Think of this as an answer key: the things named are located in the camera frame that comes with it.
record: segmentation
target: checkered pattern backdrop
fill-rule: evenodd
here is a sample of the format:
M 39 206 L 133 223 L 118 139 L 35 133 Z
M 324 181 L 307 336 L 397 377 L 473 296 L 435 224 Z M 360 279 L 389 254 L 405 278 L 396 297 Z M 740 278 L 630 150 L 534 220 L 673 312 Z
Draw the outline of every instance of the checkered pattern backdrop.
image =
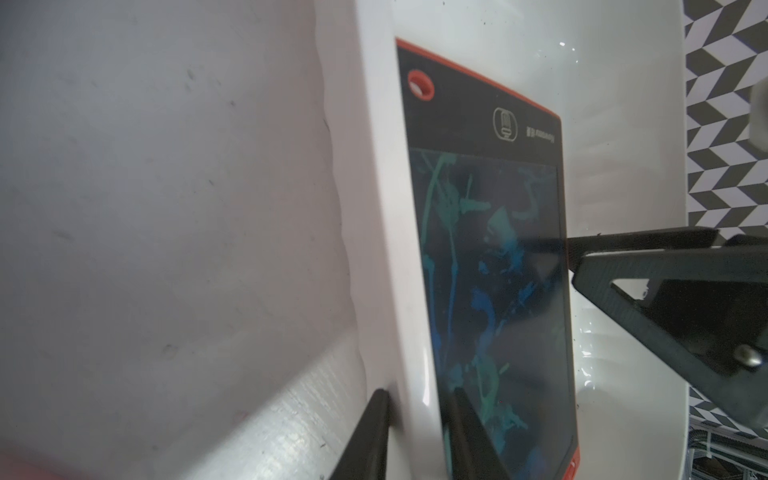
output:
M 768 76 L 768 0 L 683 0 L 689 225 L 768 236 L 768 153 L 749 143 Z
M 734 422 L 694 387 L 689 387 L 688 405 L 690 419 L 693 422 L 705 425 L 711 429 L 720 430 L 726 434 L 730 433 L 743 439 L 753 440 L 753 444 L 763 448 L 768 447 L 768 430 L 752 430 L 749 427 Z

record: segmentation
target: gray wall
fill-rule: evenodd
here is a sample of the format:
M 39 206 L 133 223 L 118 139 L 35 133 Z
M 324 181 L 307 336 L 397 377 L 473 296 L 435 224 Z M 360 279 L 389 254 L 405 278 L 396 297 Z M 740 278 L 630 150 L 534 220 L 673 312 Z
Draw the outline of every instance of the gray wall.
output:
M 365 377 L 322 92 L 310 0 L 3 2 L 4 449 L 328 473 Z

